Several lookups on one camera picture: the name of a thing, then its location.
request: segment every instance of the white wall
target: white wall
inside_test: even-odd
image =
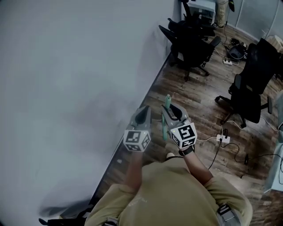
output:
[[[0,221],[90,199],[169,51],[176,0],[0,2]]]
[[[283,2],[279,1],[278,11],[274,20],[274,23],[270,29],[269,35],[277,35],[283,39]]]
[[[241,10],[242,1],[243,0],[234,1],[235,12],[232,12],[231,10],[229,12],[229,5],[227,5],[226,19],[228,18],[228,23],[232,26],[236,26],[236,23],[237,23],[239,14],[240,14],[240,10]]]

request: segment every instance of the chair armrest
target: chair armrest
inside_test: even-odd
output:
[[[219,36],[216,36],[211,42],[210,45],[213,47],[216,47],[221,42],[221,38]]]
[[[235,84],[235,87],[237,88],[237,89],[240,89],[240,87],[241,87],[241,81],[242,81],[242,76],[240,76],[240,75],[236,75],[235,76],[235,80],[234,80],[234,84]]]
[[[267,104],[268,104],[268,113],[272,114],[272,99],[268,96],[267,97]]]

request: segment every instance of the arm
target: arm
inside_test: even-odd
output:
[[[142,153],[134,152],[123,185],[112,185],[94,206],[85,226],[99,226],[107,218],[118,218],[134,198],[142,183]]]
[[[239,213],[242,225],[249,225],[252,220],[252,206],[249,200],[225,179],[213,177],[194,152],[185,155],[184,160],[191,175],[208,190],[216,204],[228,204]]]
[[[142,184],[142,156],[142,152],[134,152],[132,154],[124,181],[125,185],[128,185],[136,192]]]
[[[205,185],[211,178],[213,178],[211,172],[202,164],[193,151],[185,155],[184,160],[191,172],[191,175],[194,176],[194,178],[202,185]]]

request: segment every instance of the desk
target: desk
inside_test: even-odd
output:
[[[282,139],[283,137],[283,131],[279,130],[278,135],[279,136],[276,142],[274,154],[278,154],[283,158],[283,143],[280,143],[280,139]],[[269,175],[265,181],[264,193],[268,192],[271,189],[277,191],[283,191],[283,185],[279,183],[279,178],[280,178],[280,182],[283,183],[283,173],[280,172],[280,163],[281,163],[281,159],[278,156],[274,156],[272,161],[272,166],[269,170]]]
[[[195,0],[195,1],[190,0],[187,4],[189,7],[198,8],[199,12],[202,12],[202,10],[213,12],[211,24],[214,24],[215,5],[216,5],[214,0]]]
[[[278,109],[278,127],[280,128],[280,130],[278,131],[278,139],[276,141],[274,154],[278,154],[283,158],[283,126],[281,126],[283,124],[283,92],[279,92],[276,99]],[[283,183],[283,173],[279,172],[280,163],[281,158],[274,156],[271,168],[269,170],[269,175],[265,181],[264,193],[268,192],[271,189],[283,191],[283,185],[279,183],[279,178],[280,182]]]

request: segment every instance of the black office chair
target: black office chair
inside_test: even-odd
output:
[[[194,31],[198,32],[199,35],[203,36],[215,36],[215,27],[210,24],[209,20],[205,17],[199,18],[200,15],[205,15],[205,13],[194,12],[191,14],[190,7],[188,6],[188,0],[180,0],[183,3],[186,15],[184,14],[185,21],[180,21],[182,25],[192,28]]]
[[[201,19],[199,18],[200,15],[206,15],[206,13],[194,12],[194,14],[192,15],[190,11],[190,7],[187,4],[189,0],[180,0],[180,1],[183,3],[184,9],[186,11],[186,14],[184,14],[186,22],[198,24],[198,25],[204,25],[215,29],[215,27],[211,25],[208,18],[204,18],[204,17],[202,17]]]
[[[200,26],[188,26],[187,22],[183,20],[181,20],[178,23],[174,22],[170,18],[168,18],[168,20],[169,20],[168,29],[176,34],[181,34],[181,35],[196,34],[201,39],[205,39],[206,41],[208,40],[207,38],[208,36],[215,36],[213,30],[203,29]]]
[[[211,43],[206,43],[195,34],[181,35],[167,30],[162,26],[159,26],[159,28],[172,43],[171,53],[175,58],[175,62],[172,63],[171,66],[178,64],[188,71],[185,76],[185,81],[188,81],[191,68],[198,67],[206,73],[206,76],[209,75],[209,72],[203,67],[205,66],[205,63],[209,61],[215,46],[220,43],[220,37],[217,36]]]
[[[250,44],[246,65],[241,74],[236,75],[234,83],[229,88],[231,99],[218,96],[219,99],[229,103],[233,110],[221,121],[224,124],[233,114],[239,114],[243,121],[241,127],[246,127],[245,120],[253,123],[260,121],[260,112],[268,108],[268,113],[272,114],[272,100],[268,97],[268,102],[261,105],[260,94],[264,92],[269,80],[275,73],[279,55],[276,49],[262,39],[258,45]]]

